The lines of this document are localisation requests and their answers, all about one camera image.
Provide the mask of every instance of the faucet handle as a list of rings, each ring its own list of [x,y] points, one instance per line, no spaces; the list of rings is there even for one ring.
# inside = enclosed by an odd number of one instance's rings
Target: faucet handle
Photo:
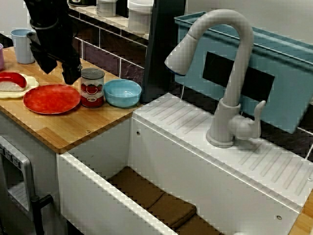
[[[254,109],[254,121],[260,121],[261,113],[265,107],[266,101],[263,100]]]
[[[254,109],[254,121],[250,118],[244,118],[241,115],[234,116],[228,123],[228,128],[236,138],[248,140],[250,138],[259,138],[261,135],[261,113],[266,101],[260,102]]]
[[[266,101],[263,100],[254,109],[254,121],[250,122],[250,125],[253,125],[251,127],[252,129],[252,136],[251,138],[259,138],[261,136],[261,113],[265,107]]]

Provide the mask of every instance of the can label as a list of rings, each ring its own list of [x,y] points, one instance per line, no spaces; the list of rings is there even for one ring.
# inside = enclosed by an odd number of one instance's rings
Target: can label
[[[103,99],[103,79],[89,80],[82,77],[81,103],[86,107],[100,107]]]

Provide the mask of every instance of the blue bowl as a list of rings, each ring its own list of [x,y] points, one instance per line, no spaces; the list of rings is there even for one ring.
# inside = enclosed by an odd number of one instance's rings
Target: blue bowl
[[[141,87],[126,79],[111,80],[105,83],[103,88],[107,102],[120,108],[137,104],[141,96]]]

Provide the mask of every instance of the oven handle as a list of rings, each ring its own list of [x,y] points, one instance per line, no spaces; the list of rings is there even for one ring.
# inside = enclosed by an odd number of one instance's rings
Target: oven handle
[[[39,196],[31,197],[31,208],[33,212],[33,220],[35,224],[36,235],[44,235],[44,227],[41,216],[41,208],[45,207],[49,203],[53,202],[53,197],[49,194],[46,197],[40,199]]]

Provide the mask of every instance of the plate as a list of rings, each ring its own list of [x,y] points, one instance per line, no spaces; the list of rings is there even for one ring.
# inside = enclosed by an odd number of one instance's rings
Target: plate
[[[26,94],[26,92],[39,86],[39,83],[36,81],[36,79],[34,77],[27,76],[27,75],[21,74],[21,73],[20,73],[20,75],[22,75],[27,81],[26,90],[22,91],[22,92],[1,92],[0,91],[0,98],[1,99],[23,97]]]
[[[80,94],[71,86],[53,84],[29,90],[23,102],[29,110],[38,114],[60,114],[76,107]]]

